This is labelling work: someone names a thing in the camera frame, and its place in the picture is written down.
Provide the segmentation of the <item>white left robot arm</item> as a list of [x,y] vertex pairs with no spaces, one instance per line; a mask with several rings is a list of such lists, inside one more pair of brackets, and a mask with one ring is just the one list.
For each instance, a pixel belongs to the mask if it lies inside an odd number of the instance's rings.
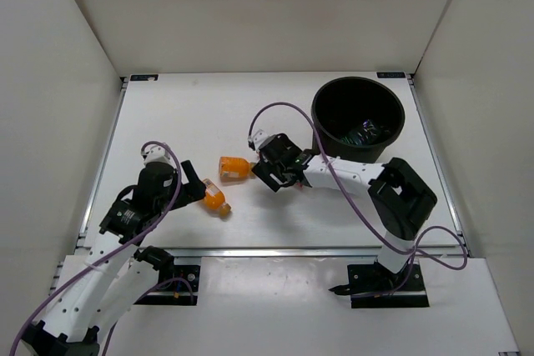
[[138,300],[180,282],[174,256],[144,237],[175,209],[204,198],[190,161],[175,167],[166,156],[147,157],[138,181],[124,188],[99,224],[84,268],[60,286],[19,334],[32,355],[97,355],[103,338]]

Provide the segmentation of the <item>clear green label bottle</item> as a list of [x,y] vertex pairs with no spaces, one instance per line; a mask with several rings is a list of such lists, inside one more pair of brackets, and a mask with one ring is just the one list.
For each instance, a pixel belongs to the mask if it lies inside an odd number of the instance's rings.
[[354,146],[370,146],[387,140],[390,135],[391,130],[387,126],[378,124],[372,119],[366,119],[342,135],[340,141]]

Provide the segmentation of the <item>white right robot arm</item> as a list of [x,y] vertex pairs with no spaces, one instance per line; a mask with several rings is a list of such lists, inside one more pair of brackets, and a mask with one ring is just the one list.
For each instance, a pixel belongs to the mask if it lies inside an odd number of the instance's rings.
[[271,190],[328,188],[368,198],[385,227],[385,241],[375,263],[375,281],[393,289],[405,278],[417,234],[437,204],[437,196],[408,162],[358,163],[301,149],[286,134],[259,130],[248,138],[259,160],[253,173]]

